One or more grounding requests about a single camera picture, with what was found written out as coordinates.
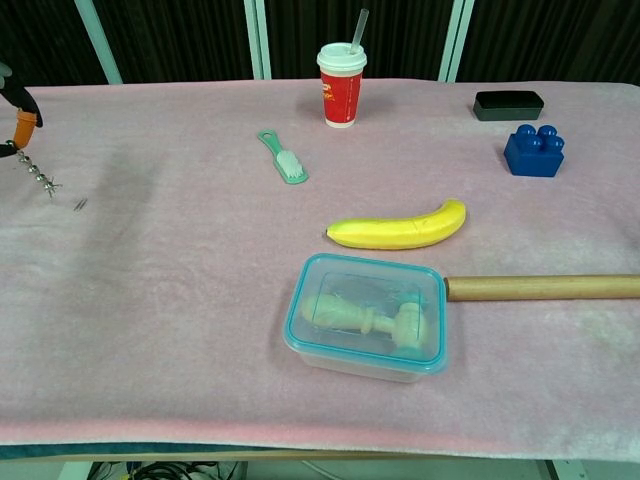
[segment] banana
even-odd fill
[[[353,248],[402,250],[433,245],[453,235],[462,226],[467,209],[450,198],[431,213],[411,218],[351,218],[334,223],[327,236]]]

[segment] paper cup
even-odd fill
[[[362,46],[351,54],[350,43],[329,43],[320,49],[320,66],[324,93],[324,114],[327,125],[346,128],[356,121],[362,70],[367,56]]]

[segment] wooden dowel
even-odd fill
[[[445,278],[450,302],[640,298],[640,275]]]

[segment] blue toy block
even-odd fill
[[[504,149],[511,173],[528,177],[554,177],[564,160],[564,140],[557,133],[551,125],[540,127],[537,134],[531,125],[520,125],[516,133],[509,135]]]

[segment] toothbrush bristles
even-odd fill
[[[289,178],[297,178],[302,176],[302,165],[296,158],[295,153],[290,150],[282,150],[276,158],[278,165]]]

